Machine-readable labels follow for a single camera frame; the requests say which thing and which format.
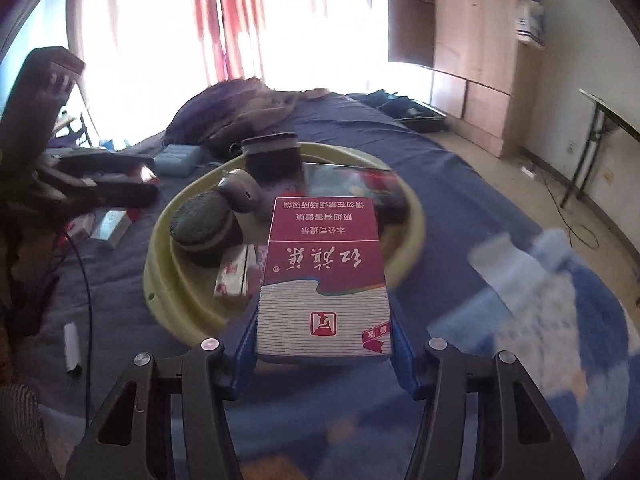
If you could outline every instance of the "power outlet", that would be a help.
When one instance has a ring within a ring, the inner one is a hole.
[[[612,186],[613,184],[613,179],[615,178],[615,175],[613,174],[613,171],[611,171],[609,168],[607,168],[606,166],[602,167],[602,177],[604,180],[607,181],[607,184],[609,184],[610,186]]]

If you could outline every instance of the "white curtain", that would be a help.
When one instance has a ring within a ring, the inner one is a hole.
[[[92,121],[117,148],[164,130],[207,87],[193,0],[68,0],[67,27]]]
[[[264,0],[264,80],[366,92],[388,58],[387,0]]]

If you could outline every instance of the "gray computer mouse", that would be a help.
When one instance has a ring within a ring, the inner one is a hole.
[[[262,188],[245,170],[231,170],[218,183],[218,192],[226,198],[231,209],[251,213],[262,201]]]

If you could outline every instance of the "table leg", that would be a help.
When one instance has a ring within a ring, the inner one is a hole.
[[[580,162],[578,162],[578,167],[575,168],[574,176],[571,179],[571,184],[566,189],[564,193],[564,198],[560,203],[560,207],[564,209],[566,202],[569,200],[571,196],[571,192],[574,190],[575,183],[578,181],[578,177],[580,176],[580,172],[582,171],[582,167],[584,166],[584,161],[587,158],[587,153],[589,153],[589,146],[591,145],[591,135],[593,134],[596,128],[596,122],[598,120],[598,106],[596,105],[595,110],[593,111],[593,117],[591,119],[591,127],[589,128],[589,135],[587,136],[587,140],[584,143],[584,149],[582,150],[582,155],[580,156]]]
[[[593,167],[595,165],[596,159],[598,158],[598,152],[600,151],[600,145],[602,144],[602,134],[598,136],[596,139],[596,149],[593,150],[593,156],[591,157],[591,162],[589,163],[589,167],[587,169],[587,174],[584,176],[584,180],[582,181],[582,185],[576,193],[575,197],[580,200],[584,196],[584,188],[587,187],[587,183],[589,182],[589,178],[591,177],[591,172],[593,171]]]

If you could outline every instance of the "wall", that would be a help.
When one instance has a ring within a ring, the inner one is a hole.
[[[640,129],[640,46],[609,0],[545,0],[545,7],[547,46],[526,147],[571,177],[593,113],[579,88]],[[616,132],[599,168],[588,194],[640,251],[640,144]]]

